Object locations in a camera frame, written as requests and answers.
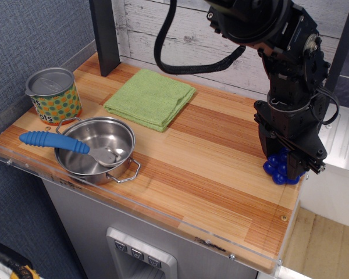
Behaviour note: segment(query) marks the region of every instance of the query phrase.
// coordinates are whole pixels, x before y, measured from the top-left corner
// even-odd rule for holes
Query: can lid
[[[26,81],[28,96],[53,96],[68,90],[74,83],[74,74],[63,68],[37,71]]]

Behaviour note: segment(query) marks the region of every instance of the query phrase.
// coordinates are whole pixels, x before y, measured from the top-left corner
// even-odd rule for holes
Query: stainless steel pot
[[[113,148],[122,149],[128,153],[126,160],[121,164],[107,168],[97,163],[91,156],[75,153],[65,149],[55,148],[55,156],[58,163],[69,173],[93,184],[103,184],[110,182],[111,179],[117,183],[123,183],[133,180],[137,177],[141,168],[139,162],[131,158],[136,137],[133,130],[124,122],[112,117],[92,117],[81,120],[78,117],[64,119],[63,121],[78,120],[76,124],[68,127],[62,134],[75,138],[89,145],[90,148]],[[60,134],[59,123],[56,132]],[[134,162],[137,170],[134,176],[118,180],[118,178]]]

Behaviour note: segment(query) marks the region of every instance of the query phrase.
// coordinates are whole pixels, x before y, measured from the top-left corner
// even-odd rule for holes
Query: dispenser buttons
[[[144,260],[144,254],[136,249],[131,248],[132,256],[136,259]]]
[[[119,241],[115,241],[115,247],[122,252],[127,252],[127,246]]]
[[[149,264],[151,264],[152,266],[157,267],[159,269],[162,268],[162,263],[160,261],[154,259],[153,257],[149,256],[148,261],[149,261]]]

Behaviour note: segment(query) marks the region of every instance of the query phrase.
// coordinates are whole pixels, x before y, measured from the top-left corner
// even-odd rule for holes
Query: blue spatula handle
[[[25,144],[41,146],[41,147],[56,147],[67,149],[73,152],[88,154],[89,146],[77,139],[70,138],[66,135],[55,134],[44,131],[27,132],[19,136],[19,140]]]

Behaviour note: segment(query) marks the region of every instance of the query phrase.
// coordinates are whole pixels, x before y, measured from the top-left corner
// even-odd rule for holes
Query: wooden countertop
[[[97,55],[81,65],[74,72],[83,104],[80,118],[122,119],[102,105],[138,70],[121,64],[101,77]],[[164,133],[122,119],[136,135],[133,158],[142,164],[133,181],[99,187],[78,183],[58,165],[52,148],[21,143],[20,134],[47,129],[34,108],[0,135],[0,155],[269,273],[279,258],[300,185],[276,185],[265,174],[254,100],[189,84],[197,92]],[[50,132],[55,133],[54,126]]]

